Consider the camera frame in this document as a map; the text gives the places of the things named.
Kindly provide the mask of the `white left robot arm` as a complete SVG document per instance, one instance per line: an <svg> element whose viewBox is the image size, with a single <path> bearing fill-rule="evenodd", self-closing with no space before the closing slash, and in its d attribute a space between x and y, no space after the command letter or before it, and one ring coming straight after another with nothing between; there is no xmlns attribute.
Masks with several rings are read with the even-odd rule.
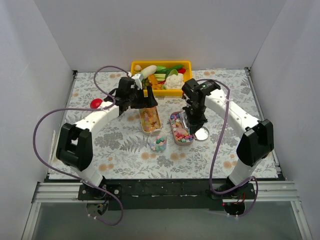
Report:
<svg viewBox="0 0 320 240"><path fill-rule="evenodd" d="M140 73L122 77L114 96L107 96L82 120L74 124L65 123L61 127L56 158L90 186L89 194L95 200L103 199L107 191L102 184L103 176L92 164L93 138L127 109L146 109L158 105L150 86L147 88L147 96L144 95L143 79L144 76Z"/></svg>

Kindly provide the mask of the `pink tray of colourful candies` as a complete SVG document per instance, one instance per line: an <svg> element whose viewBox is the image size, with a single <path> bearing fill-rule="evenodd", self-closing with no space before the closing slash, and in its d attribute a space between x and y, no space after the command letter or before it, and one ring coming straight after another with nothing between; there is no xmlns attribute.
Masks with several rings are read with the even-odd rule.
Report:
<svg viewBox="0 0 320 240"><path fill-rule="evenodd" d="M174 142L179 146L191 145L195 138L190 134L189 129L185 129L181 123L179 113L184 111L173 112L170 119L171 132L173 135Z"/></svg>

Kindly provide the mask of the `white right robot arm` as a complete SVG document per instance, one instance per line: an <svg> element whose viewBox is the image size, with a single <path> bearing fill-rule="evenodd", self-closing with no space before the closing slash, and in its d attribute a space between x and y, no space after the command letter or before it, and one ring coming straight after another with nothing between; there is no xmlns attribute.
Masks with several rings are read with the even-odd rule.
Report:
<svg viewBox="0 0 320 240"><path fill-rule="evenodd" d="M238 161L225 184L218 189L210 187L216 195L227 194L237 199L245 192L244 185L250 182L260 162L274 150L274 127L268 119L259 120L250 115L233 100L231 91L224 92L224 84L213 79L190 79L182 86L187 105L183 107L189 123L189 132L195 135L208 121L206 109L214 111L223 119L223 127L232 127L240 138L236 149Z"/></svg>

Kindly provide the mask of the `silver metal scoop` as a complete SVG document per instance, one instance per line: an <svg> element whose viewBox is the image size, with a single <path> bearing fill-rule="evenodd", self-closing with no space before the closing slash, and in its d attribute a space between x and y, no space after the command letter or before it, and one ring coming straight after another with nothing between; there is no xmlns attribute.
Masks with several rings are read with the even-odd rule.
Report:
<svg viewBox="0 0 320 240"><path fill-rule="evenodd" d="M187 113L185 111L181 111L179 113L179 118L180 118L180 121L183 125L183 127L187 130L190 129L190 123L189 123L189 120L188 120L188 116L187 116Z"/></svg>

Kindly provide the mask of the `beige tray of orange candies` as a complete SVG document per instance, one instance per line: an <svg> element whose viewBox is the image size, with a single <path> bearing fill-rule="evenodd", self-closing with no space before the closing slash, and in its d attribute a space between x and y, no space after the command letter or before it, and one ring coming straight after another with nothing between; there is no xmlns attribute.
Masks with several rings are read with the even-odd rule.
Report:
<svg viewBox="0 0 320 240"><path fill-rule="evenodd" d="M139 109L139 119L142 132L147 136L154 130L160 130L162 128L158 108L156 106Z"/></svg>

